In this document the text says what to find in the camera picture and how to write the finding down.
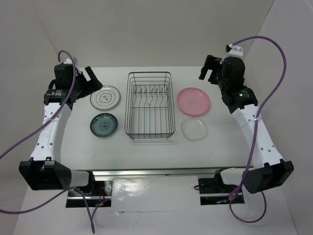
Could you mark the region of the white plate green rim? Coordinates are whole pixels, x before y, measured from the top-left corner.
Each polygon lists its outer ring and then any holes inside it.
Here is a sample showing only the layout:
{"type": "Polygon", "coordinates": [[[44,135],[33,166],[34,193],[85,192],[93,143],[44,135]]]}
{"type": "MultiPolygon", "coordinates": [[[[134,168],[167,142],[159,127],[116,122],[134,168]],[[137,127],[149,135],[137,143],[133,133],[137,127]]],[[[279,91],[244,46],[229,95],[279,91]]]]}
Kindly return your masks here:
{"type": "Polygon", "coordinates": [[[103,86],[90,95],[91,105],[99,110],[108,110],[115,107],[120,101],[120,92],[113,86],[103,86]]]}

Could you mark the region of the pink plastic plate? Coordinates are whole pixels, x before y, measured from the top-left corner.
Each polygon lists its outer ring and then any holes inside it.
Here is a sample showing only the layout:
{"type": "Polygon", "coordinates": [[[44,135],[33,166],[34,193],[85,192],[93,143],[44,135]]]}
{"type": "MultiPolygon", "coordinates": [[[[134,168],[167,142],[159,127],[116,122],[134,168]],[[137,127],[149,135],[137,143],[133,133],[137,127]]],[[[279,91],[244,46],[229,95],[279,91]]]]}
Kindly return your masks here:
{"type": "Polygon", "coordinates": [[[185,114],[191,116],[203,115],[211,106],[207,93],[199,88],[185,88],[177,95],[178,108],[185,114]]]}

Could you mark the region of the blue floral patterned plate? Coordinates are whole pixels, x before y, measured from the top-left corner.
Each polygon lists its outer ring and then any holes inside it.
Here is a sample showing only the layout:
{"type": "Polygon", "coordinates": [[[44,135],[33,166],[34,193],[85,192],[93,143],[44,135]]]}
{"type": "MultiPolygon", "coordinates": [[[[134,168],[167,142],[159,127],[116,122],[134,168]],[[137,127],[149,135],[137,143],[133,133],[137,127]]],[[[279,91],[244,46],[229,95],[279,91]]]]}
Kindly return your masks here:
{"type": "Polygon", "coordinates": [[[91,132],[99,138],[109,137],[117,130],[117,127],[117,118],[110,113],[98,114],[90,122],[91,132]]]}

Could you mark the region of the clear glass plate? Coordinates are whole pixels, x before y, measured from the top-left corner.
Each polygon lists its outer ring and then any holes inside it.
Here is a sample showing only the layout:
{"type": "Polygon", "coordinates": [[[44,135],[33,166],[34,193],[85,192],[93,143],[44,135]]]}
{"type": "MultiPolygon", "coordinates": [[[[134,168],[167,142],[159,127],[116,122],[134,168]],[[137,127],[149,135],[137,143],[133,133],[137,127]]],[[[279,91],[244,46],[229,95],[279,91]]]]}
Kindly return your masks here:
{"type": "Polygon", "coordinates": [[[208,128],[205,121],[198,117],[186,118],[180,127],[182,134],[189,141],[200,141],[208,135],[208,128]]]}

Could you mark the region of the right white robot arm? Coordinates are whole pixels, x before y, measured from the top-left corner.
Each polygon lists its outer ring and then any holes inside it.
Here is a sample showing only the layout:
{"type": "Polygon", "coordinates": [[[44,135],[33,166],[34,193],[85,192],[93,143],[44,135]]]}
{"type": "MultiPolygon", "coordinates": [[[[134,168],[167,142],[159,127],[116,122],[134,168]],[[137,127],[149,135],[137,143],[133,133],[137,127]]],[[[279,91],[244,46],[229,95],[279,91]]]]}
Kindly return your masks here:
{"type": "Polygon", "coordinates": [[[222,100],[239,124],[251,148],[248,162],[253,169],[244,174],[243,184],[251,194],[281,186],[294,171],[291,161],[285,161],[274,146],[266,126],[258,114],[260,106],[251,88],[244,85],[245,64],[241,58],[221,59],[208,55],[199,75],[218,85],[222,100]]]}

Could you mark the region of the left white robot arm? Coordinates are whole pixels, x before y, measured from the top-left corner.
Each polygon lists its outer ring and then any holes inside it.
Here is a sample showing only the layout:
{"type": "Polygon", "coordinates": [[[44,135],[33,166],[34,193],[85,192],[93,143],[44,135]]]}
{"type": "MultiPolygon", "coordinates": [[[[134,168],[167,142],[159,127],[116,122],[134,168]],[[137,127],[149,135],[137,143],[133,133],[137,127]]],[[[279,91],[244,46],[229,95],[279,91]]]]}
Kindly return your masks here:
{"type": "Polygon", "coordinates": [[[61,145],[67,121],[76,100],[102,88],[91,67],[86,67],[90,80],[71,64],[54,67],[53,79],[44,95],[44,128],[29,160],[21,161],[19,172],[32,190],[65,190],[78,187],[85,195],[96,191],[90,171],[71,170],[61,164],[61,145]]]}

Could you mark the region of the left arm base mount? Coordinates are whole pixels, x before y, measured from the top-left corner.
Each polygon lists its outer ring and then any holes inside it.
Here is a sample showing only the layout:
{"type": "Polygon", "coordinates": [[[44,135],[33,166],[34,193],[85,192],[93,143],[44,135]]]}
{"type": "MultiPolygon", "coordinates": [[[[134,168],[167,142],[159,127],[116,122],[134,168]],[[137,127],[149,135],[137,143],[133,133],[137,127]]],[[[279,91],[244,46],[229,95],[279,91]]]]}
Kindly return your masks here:
{"type": "MultiPolygon", "coordinates": [[[[83,189],[87,204],[91,208],[97,206],[101,208],[108,208],[112,205],[112,180],[94,181],[92,188],[83,189]]],[[[84,208],[85,202],[82,195],[74,189],[71,189],[67,194],[66,208],[84,208]]]]}

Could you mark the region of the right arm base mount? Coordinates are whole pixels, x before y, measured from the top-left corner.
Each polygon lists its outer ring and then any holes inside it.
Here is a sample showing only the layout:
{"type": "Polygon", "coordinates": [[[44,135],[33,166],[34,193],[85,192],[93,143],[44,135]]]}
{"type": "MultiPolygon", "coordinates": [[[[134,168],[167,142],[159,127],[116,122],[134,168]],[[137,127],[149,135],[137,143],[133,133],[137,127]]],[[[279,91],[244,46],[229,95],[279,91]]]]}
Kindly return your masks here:
{"type": "Polygon", "coordinates": [[[221,172],[227,168],[215,171],[212,178],[199,178],[194,189],[200,193],[200,203],[204,205],[226,205],[230,203],[229,194],[237,187],[236,185],[225,184],[221,172]]]}

